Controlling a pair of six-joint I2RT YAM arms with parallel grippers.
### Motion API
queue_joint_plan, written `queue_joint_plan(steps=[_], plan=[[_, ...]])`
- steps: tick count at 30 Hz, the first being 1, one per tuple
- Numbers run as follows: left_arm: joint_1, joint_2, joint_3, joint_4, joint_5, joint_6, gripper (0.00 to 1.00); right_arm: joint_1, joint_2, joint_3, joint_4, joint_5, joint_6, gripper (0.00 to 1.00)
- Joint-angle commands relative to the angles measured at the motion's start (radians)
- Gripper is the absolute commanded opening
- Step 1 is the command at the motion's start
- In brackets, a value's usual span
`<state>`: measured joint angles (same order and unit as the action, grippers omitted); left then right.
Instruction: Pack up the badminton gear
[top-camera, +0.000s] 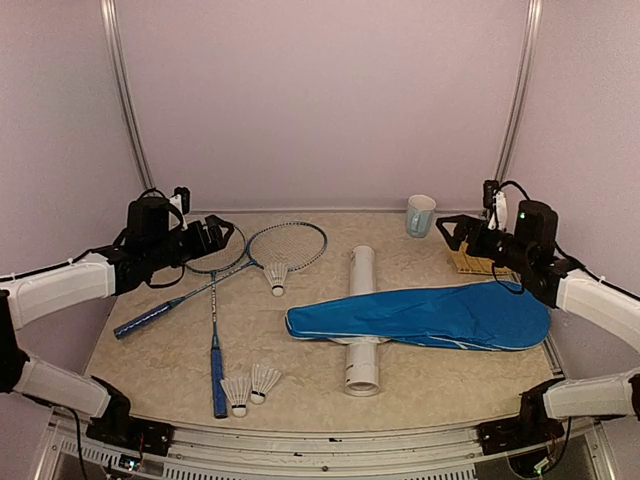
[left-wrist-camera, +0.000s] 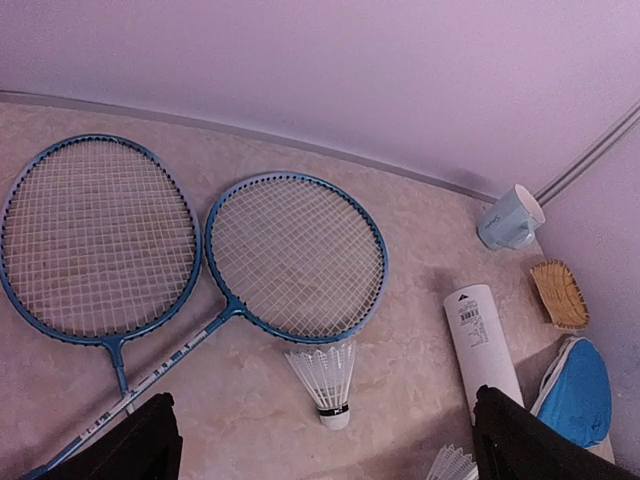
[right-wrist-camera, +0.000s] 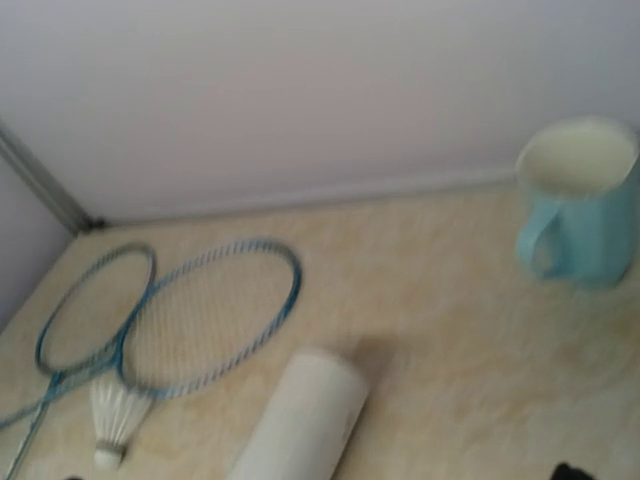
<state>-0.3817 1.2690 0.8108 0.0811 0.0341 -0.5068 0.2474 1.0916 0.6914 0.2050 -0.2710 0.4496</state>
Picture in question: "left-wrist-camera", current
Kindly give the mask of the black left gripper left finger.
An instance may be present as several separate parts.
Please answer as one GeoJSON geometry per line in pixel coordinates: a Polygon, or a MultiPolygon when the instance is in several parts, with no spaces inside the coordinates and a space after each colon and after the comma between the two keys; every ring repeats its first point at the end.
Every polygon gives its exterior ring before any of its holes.
{"type": "Polygon", "coordinates": [[[41,479],[176,479],[182,455],[169,393],[156,394],[95,444],[41,479]]]}

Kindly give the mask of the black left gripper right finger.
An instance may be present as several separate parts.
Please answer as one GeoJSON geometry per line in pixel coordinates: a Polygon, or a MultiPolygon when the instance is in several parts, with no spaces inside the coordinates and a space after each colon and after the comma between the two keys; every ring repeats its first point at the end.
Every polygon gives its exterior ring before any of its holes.
{"type": "Polygon", "coordinates": [[[637,478],[565,439],[495,387],[478,389],[474,418],[474,451],[481,479],[637,478]]]}

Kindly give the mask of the white plastic shuttlecock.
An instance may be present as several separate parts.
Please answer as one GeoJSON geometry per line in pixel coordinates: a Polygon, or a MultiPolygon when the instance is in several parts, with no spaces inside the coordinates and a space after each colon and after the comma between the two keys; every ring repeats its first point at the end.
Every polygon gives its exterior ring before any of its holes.
{"type": "Polygon", "coordinates": [[[356,352],[357,343],[350,341],[284,353],[288,364],[315,402],[320,422],[332,431],[342,430],[350,422],[349,391],[356,352]]]}
{"type": "Polygon", "coordinates": [[[454,445],[444,445],[436,455],[427,480],[478,480],[479,471],[472,455],[454,445]]]}

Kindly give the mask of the white shuttlecock tube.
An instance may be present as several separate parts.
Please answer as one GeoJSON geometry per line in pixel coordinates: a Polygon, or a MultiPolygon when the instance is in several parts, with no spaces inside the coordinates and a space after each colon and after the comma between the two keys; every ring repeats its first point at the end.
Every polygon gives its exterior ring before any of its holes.
{"type": "Polygon", "coordinates": [[[496,387],[524,404],[497,307],[486,284],[454,291],[444,309],[461,372],[468,407],[473,410],[480,387],[496,387]]]}

